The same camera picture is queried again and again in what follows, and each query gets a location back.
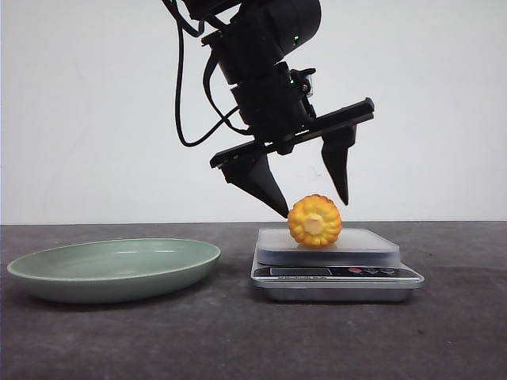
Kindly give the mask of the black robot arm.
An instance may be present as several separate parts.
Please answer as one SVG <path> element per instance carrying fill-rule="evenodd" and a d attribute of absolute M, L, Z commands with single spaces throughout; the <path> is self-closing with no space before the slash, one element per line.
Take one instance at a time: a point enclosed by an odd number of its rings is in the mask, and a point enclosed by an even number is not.
<path fill-rule="evenodd" d="M 271 152 L 290 154 L 294 145 L 321 137 L 322 158 L 344 203 L 349 201 L 348 149 L 356 126 L 370 120 L 375 109 L 365 98 L 348 107 L 317 116 L 308 97 L 313 68 L 291 70 L 283 58 L 311 39 L 321 21 L 318 1 L 240 1 L 239 11 L 224 24 L 216 14 L 234 1 L 187 1 L 194 20 L 216 29 L 202 39 L 211 56 L 204 84 L 220 67 L 253 141 L 221 151 L 211 159 L 227 182 L 259 199 L 282 217 L 288 205 L 270 169 Z"/>

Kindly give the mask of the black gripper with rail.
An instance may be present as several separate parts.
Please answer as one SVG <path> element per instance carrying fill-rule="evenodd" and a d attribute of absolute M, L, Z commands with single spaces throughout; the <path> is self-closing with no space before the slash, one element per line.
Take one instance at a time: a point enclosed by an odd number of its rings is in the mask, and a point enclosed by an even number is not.
<path fill-rule="evenodd" d="M 283 218 L 288 205 L 270 168 L 268 153 L 285 155 L 310 139 L 323 140 L 322 158 L 341 201 L 349 204 L 348 151 L 356 141 L 356 126 L 373 118 L 370 98 L 317 116 L 308 97 L 314 68 L 289 69 L 278 63 L 260 79 L 239 83 L 232 89 L 239 114 L 254 141 L 217 153 L 210 161 L 233 184 L 271 207 Z"/>

